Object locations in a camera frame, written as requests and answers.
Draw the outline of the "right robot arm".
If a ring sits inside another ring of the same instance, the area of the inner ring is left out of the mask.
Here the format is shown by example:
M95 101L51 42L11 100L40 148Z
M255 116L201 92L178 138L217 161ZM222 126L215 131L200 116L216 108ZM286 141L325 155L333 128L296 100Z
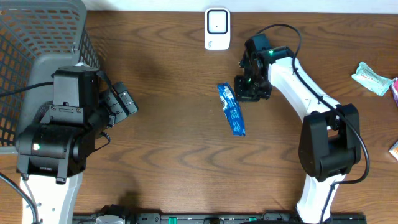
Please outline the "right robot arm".
M304 223L330 219L336 190L361 160L359 112L328 96L302 69L288 47L247 45L235 78L241 101L268 99L278 89L302 120L298 156L306 173L296 211Z

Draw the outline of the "blue Oreo cookie pack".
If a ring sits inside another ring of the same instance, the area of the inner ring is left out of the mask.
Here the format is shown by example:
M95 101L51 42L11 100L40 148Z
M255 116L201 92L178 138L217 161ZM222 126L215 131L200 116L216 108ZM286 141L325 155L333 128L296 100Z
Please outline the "blue Oreo cookie pack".
M223 104L223 113L228 120L232 133L235 136L245 136L243 115L240 105L236 100L234 91L228 83L217 84L220 100Z

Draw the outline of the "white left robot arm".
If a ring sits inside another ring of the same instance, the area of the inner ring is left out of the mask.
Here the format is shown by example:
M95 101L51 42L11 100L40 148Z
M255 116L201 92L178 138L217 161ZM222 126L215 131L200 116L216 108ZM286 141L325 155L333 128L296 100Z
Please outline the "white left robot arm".
M71 223L86 160L106 129L138 111L122 82L83 65L60 67L41 118L17 137L17 170L26 197L23 223Z

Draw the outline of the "red purple snack bag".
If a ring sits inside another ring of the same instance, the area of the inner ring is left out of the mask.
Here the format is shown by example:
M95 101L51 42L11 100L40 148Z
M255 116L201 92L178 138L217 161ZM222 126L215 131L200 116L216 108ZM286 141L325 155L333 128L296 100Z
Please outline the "red purple snack bag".
M390 85L390 89L391 89L391 92L392 92L393 99L394 99L396 105L398 106L398 78L397 77L395 77L392 80L392 83Z

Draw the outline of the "mint green snack packet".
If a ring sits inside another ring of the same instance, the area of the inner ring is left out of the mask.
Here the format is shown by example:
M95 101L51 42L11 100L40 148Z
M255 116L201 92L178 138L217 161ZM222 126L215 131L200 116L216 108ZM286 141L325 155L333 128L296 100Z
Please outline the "mint green snack packet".
M359 63L356 73L352 74L351 78L378 96L384 96L393 83L392 79L376 74L364 62Z

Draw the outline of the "small orange snack box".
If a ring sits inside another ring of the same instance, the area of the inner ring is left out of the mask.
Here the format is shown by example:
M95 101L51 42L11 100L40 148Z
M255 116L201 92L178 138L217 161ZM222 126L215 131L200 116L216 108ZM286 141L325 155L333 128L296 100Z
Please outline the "small orange snack box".
M395 160L398 161L398 142L396 142L389 150L388 152L392 157L395 158Z

